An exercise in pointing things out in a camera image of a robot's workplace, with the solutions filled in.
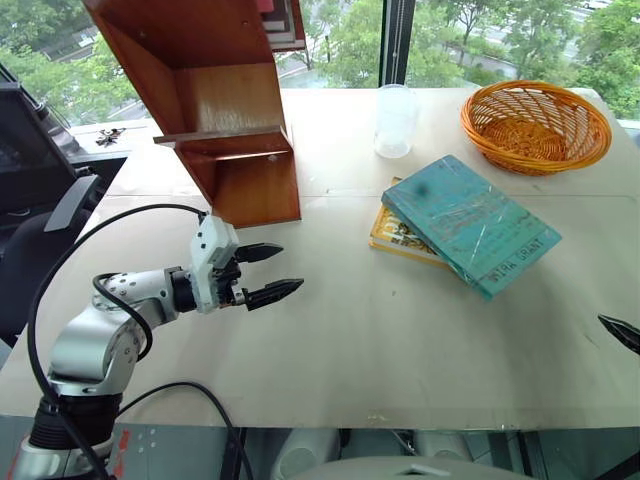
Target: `tree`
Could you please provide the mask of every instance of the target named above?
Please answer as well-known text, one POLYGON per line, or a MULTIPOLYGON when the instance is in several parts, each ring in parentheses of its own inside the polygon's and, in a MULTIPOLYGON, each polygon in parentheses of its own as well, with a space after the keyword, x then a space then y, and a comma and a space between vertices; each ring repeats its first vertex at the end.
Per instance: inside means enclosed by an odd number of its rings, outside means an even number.
POLYGON ((313 69, 314 57, 322 42, 328 41, 331 26, 338 22, 343 4, 341 0, 300 1, 307 46, 304 51, 294 52, 291 57, 304 63, 307 70, 313 69))
POLYGON ((570 9, 576 0, 511 0, 511 32, 505 37, 517 78, 542 78, 555 68, 576 34, 570 9))
POLYGON ((0 46, 13 51, 36 51, 91 25, 78 0, 0 0, 0 18, 0 46))
POLYGON ((462 70, 442 51, 441 45, 453 40, 456 33, 447 26, 447 12, 425 2, 416 3, 409 46, 406 83, 413 87, 453 87, 462 70))
POLYGON ((382 2, 358 0, 343 13, 331 30, 328 47, 331 61, 320 71, 331 87, 375 88, 378 86, 382 2))
POLYGON ((593 13, 578 46, 578 85, 596 90, 616 117, 640 117, 640 1, 616 0, 593 13))
MULTIPOLYGON (((446 25, 445 9, 426 1, 416 4, 407 85, 444 87, 456 85, 462 72, 442 52, 441 45, 455 36, 446 25)), ((378 86, 382 2, 358 0, 343 11, 331 30, 331 62, 319 64, 329 86, 375 88, 378 86)))
POLYGON ((506 79, 502 70, 492 72, 490 70, 485 70, 481 64, 477 64, 474 67, 465 68, 464 78, 469 82, 475 83, 476 85, 480 85, 482 87, 491 85, 496 82, 501 82, 506 79))
POLYGON ((115 108, 138 98, 102 36, 93 54, 80 60, 52 62, 24 45, 15 52, 0 47, 0 62, 72 124, 105 122, 115 108))
POLYGON ((462 66, 471 32, 477 28, 485 27, 491 20, 494 20, 495 23, 502 22, 501 17, 506 15, 506 9, 502 7, 504 2, 499 0, 457 0, 452 3, 458 9, 458 22, 464 26, 462 50, 458 60, 458 66, 462 66))

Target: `white container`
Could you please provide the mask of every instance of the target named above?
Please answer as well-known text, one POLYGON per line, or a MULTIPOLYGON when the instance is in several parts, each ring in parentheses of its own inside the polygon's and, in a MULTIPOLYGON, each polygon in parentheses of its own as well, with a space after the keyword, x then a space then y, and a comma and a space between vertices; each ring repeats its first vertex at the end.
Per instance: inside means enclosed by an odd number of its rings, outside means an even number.
POLYGON ((423 457, 448 458, 473 462, 463 435, 459 433, 416 430, 413 434, 418 453, 423 457))
POLYGON ((338 459, 340 438, 334 428, 294 428, 271 469, 271 480, 288 480, 338 459))
POLYGON ((387 158, 404 157, 411 150, 418 122, 418 101, 405 85, 378 89, 378 113, 374 149, 387 158))

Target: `window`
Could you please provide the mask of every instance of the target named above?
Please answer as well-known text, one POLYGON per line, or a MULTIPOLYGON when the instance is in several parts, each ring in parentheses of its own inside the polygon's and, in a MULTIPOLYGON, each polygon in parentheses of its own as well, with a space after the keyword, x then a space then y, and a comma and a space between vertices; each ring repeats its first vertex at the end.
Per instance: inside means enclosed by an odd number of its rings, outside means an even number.
POLYGON ((640 119, 638 0, 416 0, 406 83, 592 88, 640 119))
POLYGON ((307 48, 276 54, 282 88, 376 88, 382 0, 300 0, 307 48))
POLYGON ((0 62, 72 125, 148 116, 80 0, 0 0, 0 62))

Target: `wooden board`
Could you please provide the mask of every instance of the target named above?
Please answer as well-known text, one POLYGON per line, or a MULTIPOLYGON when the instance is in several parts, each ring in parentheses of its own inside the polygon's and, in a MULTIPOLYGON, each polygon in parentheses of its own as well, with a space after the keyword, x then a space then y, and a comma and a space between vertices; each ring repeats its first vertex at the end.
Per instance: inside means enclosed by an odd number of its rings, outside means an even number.
POLYGON ((235 227, 300 219, 292 151, 234 160, 181 149, 176 153, 214 212, 235 227))
POLYGON ((84 0, 169 68, 272 62, 253 0, 84 0))
POLYGON ((84 0, 165 137, 236 226, 300 218, 293 149, 255 0, 84 0))
POLYGON ((171 146, 216 157, 273 153, 293 150, 282 127, 231 130, 225 132, 194 132, 156 137, 159 145, 171 146))
POLYGON ((190 132, 285 126, 274 63, 185 69, 175 78, 190 132))

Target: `book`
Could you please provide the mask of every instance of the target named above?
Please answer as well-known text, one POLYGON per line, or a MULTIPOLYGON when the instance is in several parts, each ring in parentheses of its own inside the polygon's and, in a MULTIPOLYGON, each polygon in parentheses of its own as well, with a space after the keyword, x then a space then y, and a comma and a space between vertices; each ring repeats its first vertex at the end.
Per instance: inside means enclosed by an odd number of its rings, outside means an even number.
MULTIPOLYGON (((395 185, 401 178, 393 177, 391 185, 395 185)), ((382 205, 378 210, 376 221, 371 228, 369 245, 396 255, 402 255, 440 267, 448 267, 429 246, 415 235, 396 217, 391 210, 382 205)))
POLYGON ((305 47, 300 6, 292 0, 271 0, 271 9, 261 13, 262 26, 274 52, 305 47))
POLYGON ((382 203, 488 299, 562 238, 451 155, 391 186, 382 203))

